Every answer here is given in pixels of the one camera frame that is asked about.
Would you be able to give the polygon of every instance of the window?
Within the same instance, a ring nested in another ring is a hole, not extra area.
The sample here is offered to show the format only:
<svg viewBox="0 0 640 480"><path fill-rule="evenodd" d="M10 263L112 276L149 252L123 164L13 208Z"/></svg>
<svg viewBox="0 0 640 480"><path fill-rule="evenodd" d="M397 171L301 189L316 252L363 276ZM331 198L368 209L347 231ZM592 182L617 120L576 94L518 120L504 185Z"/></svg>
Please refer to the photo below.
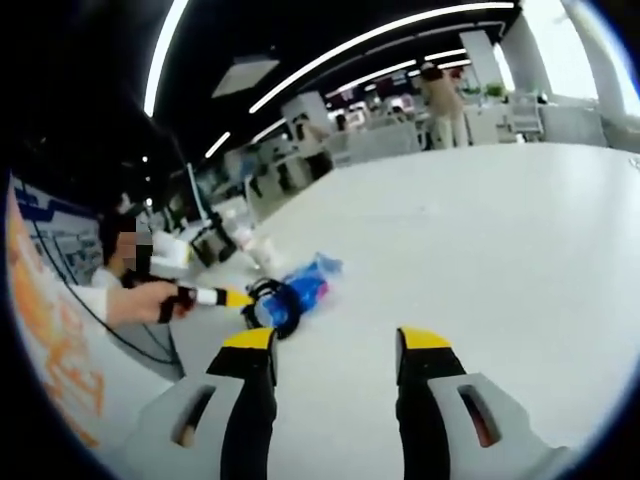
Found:
<svg viewBox="0 0 640 480"><path fill-rule="evenodd" d="M589 4L579 2L575 5L574 11L580 24L611 60L622 93L625 113L640 117L640 98L631 75L633 67L622 43L611 31L606 20Z"/></svg>
<svg viewBox="0 0 640 480"><path fill-rule="evenodd" d="M504 88L506 88L508 92L513 92L516 89L516 86L513 83L511 68L509 68L509 64L507 63L507 59L504 56L502 47L497 43L493 47L493 54L496 57L496 62L498 62L498 68L500 69L500 75L502 75L502 83L504 83Z"/></svg>
<svg viewBox="0 0 640 480"><path fill-rule="evenodd" d="M560 0L533 0L524 4L524 16L536 39L552 93L598 99L584 45Z"/></svg>

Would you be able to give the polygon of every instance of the black ceiling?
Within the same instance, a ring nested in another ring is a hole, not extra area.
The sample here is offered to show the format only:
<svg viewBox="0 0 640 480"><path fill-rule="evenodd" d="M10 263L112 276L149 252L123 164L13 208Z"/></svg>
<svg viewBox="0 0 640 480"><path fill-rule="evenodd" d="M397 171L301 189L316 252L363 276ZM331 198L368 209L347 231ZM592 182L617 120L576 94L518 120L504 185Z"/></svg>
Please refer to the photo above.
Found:
<svg viewBox="0 0 640 480"><path fill-rule="evenodd" d="M16 34L16 54L8 61L18 143L12 151L23 159L22 167L14 168L31 171L38 165L46 173L34 181L51 183L57 175L58 187L75 179L65 184L66 191L83 190L83 201L93 204L97 195L123 188L138 198L162 190L162 182L149 185L144 178L163 179L180 168L178 150L187 161L200 162L213 142L230 131L215 161L225 149L246 143L279 119L281 105L301 90L327 93L381 68L461 45L455 31L353 59L371 49L469 22L499 21L508 28L518 14L517 9L451 14L385 33L324 63L249 115L249 108L273 86L335 46L412 14L471 2L190 0L165 59L149 119L142 112L147 76L171 0L20 3L24 12L16 26L23 28L16 31L22 33ZM486 27L493 41L501 28ZM280 64L254 88L212 99L233 59L256 54ZM143 155L149 156L146 164Z"/></svg>

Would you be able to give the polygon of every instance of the white tabletop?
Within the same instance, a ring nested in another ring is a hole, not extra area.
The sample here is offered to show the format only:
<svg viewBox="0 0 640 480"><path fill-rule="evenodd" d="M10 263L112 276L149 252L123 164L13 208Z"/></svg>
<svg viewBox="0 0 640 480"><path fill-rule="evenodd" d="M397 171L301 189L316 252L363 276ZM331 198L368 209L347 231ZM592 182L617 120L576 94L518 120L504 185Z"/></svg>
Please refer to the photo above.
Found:
<svg viewBox="0 0 640 480"><path fill-rule="evenodd" d="M260 227L292 265L345 262L278 345L274 478L402 478L394 333L448 338L553 446L607 421L640 353L640 173L632 154L558 144L427 152L334 171ZM207 279L244 286L239 256ZM203 371L230 310L172 324Z"/></svg>

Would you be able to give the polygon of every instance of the beige jacket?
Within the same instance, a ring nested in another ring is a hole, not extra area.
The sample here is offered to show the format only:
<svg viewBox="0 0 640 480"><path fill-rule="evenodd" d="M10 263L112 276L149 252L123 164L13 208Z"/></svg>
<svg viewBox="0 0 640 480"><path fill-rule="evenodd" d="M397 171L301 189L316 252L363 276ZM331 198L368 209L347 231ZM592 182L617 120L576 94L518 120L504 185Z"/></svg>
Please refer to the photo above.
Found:
<svg viewBox="0 0 640 480"><path fill-rule="evenodd" d="M420 89L422 97L425 102L428 102L434 115L456 117L462 113L464 103L456 92L453 82L446 74L440 80L432 82L423 80Z"/></svg>

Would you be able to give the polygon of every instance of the person's hand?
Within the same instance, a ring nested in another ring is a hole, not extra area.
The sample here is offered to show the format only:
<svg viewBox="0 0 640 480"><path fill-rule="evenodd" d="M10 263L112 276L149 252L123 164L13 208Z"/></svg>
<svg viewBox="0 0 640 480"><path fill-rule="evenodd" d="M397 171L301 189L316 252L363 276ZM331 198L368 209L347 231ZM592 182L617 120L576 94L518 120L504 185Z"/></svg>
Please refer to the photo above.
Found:
<svg viewBox="0 0 640 480"><path fill-rule="evenodd" d="M169 282L150 282L135 288L115 288L107 292L107 323L119 326L130 323L157 323L162 302L178 294ZM173 315L183 318L187 310L176 304Z"/></svg>

